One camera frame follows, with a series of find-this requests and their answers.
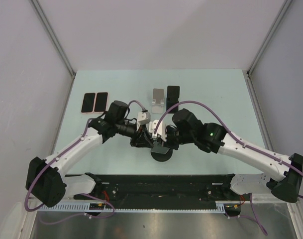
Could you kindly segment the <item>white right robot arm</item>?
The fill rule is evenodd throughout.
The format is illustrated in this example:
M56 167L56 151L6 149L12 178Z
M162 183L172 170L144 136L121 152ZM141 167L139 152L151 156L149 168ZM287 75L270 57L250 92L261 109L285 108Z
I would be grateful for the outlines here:
M258 170L259 174L235 174L222 186L224 198L233 200L243 194L272 194L295 203L303 180L303 156L269 151L240 138L220 123L202 123L187 109L167 110L172 114L176 132L168 134L174 145L194 143L200 150L235 158Z

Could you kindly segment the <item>black folding phone stand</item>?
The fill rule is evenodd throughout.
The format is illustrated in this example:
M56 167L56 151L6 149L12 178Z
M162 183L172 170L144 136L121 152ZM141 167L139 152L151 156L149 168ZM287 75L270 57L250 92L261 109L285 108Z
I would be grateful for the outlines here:
M167 86L166 110L179 102L180 86Z

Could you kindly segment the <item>pink cased smartphone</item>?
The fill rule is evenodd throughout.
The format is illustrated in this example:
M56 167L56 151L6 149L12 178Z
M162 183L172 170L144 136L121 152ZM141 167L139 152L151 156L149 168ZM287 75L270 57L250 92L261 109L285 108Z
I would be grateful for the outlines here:
M81 113L88 114L92 113L94 110L94 103L95 103L95 93L85 93L83 97Z
M99 92L96 94L94 112L103 113L106 110L108 92Z

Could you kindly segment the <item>black round base phone stand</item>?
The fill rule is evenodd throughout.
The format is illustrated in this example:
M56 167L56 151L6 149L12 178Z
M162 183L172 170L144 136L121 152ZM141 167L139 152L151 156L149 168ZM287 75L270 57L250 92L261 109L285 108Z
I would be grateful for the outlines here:
M172 157L172 155L173 155L173 151L171 149L165 154L151 152L152 158L158 162L166 162Z

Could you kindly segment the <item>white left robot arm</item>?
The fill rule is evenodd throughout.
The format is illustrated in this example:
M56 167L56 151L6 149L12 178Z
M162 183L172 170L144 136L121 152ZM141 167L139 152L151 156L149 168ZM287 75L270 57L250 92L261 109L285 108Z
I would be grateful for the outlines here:
M75 140L62 150L47 156L31 160L28 168L24 206L27 211L30 196L38 199L42 205L53 207L62 199L78 194L86 194L91 199L98 198L102 187L91 173L68 177L69 170L89 152L103 145L116 134L130 137L131 145L151 147L151 139L146 128L150 122L150 113L141 108L131 123L126 115L130 112L129 104L121 101L111 103L108 111L97 118L88 119L85 129Z

